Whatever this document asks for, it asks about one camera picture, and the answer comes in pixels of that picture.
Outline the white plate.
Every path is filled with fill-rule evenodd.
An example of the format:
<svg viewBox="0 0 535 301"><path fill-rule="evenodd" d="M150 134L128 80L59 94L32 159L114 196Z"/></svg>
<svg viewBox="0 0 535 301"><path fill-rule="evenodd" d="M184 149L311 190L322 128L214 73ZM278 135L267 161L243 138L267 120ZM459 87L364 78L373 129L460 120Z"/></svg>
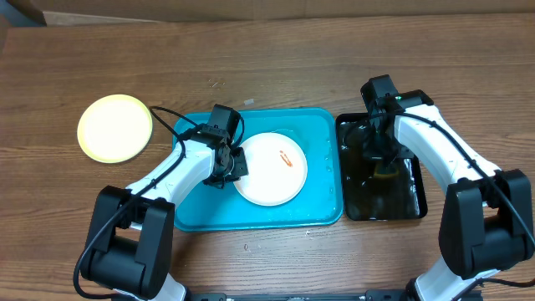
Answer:
<svg viewBox="0 0 535 301"><path fill-rule="evenodd" d="M249 202L275 207L291 201L303 189L308 163L301 147L279 133L254 135L241 144L248 174L234 183Z"/></svg>

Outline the yellow plate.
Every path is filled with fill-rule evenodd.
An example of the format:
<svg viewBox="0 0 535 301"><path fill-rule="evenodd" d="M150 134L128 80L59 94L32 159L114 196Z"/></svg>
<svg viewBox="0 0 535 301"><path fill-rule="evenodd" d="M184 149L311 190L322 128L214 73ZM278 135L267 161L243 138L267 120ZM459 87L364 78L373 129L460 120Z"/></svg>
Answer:
<svg viewBox="0 0 535 301"><path fill-rule="evenodd" d="M139 155L148 145L153 121L148 107L126 94L96 100L81 115L77 139L91 159L114 164Z"/></svg>

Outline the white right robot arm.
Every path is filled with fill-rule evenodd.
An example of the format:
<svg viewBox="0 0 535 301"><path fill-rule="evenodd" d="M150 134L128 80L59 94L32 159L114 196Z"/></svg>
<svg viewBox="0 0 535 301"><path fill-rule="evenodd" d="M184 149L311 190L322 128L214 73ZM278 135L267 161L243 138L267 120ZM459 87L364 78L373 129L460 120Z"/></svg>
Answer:
<svg viewBox="0 0 535 301"><path fill-rule="evenodd" d="M408 148L446 195L439 248L427 272L411 280L409 300L462 300L534 254L532 188L520 170L503 171L479 156L429 104L367 105L367 120Z"/></svg>

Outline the green yellow sponge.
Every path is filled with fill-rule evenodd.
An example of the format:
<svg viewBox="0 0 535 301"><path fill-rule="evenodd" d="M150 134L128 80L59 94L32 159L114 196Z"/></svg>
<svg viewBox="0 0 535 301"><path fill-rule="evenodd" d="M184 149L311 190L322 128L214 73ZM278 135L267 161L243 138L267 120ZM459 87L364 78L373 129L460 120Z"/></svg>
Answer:
<svg viewBox="0 0 535 301"><path fill-rule="evenodd" d="M399 167L395 163L385 164L378 162L375 164L373 178L388 179L399 175Z"/></svg>

